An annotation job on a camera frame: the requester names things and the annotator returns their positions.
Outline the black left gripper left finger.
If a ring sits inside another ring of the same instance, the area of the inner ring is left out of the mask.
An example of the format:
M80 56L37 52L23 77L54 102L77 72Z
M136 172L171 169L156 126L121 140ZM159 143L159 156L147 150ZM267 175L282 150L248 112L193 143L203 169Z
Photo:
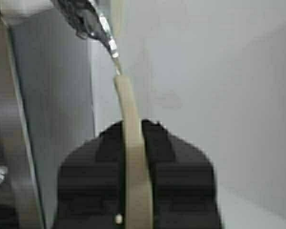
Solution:
M122 229L124 213L122 123L73 150L58 171L54 229Z

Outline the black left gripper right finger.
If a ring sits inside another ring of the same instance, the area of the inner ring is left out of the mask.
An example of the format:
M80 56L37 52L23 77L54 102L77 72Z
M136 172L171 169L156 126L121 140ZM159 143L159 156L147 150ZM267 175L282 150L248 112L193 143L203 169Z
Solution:
M142 121L156 229L221 229L214 167L198 147Z

